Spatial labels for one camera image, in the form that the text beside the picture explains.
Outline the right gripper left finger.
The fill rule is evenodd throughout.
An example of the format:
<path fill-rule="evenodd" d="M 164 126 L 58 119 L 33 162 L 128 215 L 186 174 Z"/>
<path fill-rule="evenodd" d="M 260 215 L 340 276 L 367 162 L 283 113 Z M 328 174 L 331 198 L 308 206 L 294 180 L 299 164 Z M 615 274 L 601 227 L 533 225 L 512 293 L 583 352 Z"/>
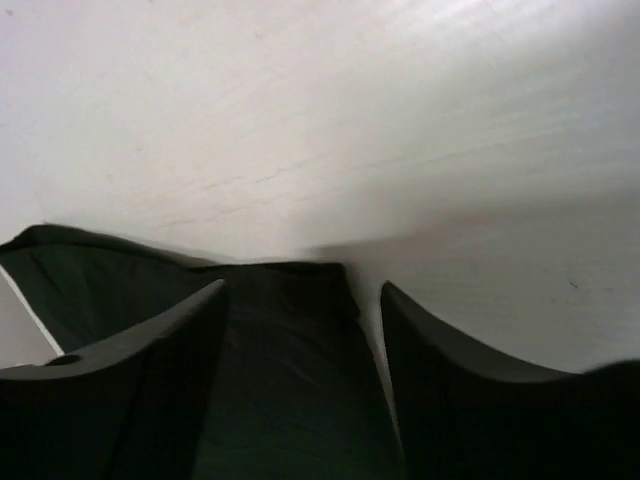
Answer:
<path fill-rule="evenodd" d="M 2 370 L 2 478 L 190 478 L 227 317 L 218 280 L 45 365 Z"/>

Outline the black trousers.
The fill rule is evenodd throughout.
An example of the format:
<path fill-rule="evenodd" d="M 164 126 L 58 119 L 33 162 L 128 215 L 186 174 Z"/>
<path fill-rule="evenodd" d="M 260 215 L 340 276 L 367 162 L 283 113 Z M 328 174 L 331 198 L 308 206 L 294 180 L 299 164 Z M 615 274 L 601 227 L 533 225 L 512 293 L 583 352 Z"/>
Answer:
<path fill-rule="evenodd" d="M 225 282 L 227 324 L 188 479 L 399 477 L 384 390 L 342 265 L 194 266 L 115 237 L 37 225 L 2 245 L 1 271 L 57 344 L 52 360 Z"/>

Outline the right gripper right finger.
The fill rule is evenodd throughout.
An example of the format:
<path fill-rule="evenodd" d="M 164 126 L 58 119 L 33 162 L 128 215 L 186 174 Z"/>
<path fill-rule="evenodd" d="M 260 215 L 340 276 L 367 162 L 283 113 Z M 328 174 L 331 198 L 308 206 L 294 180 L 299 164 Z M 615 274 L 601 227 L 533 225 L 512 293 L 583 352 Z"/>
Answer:
<path fill-rule="evenodd" d="M 639 364 L 571 374 L 499 351 L 392 283 L 380 294 L 412 479 L 635 479 Z"/>

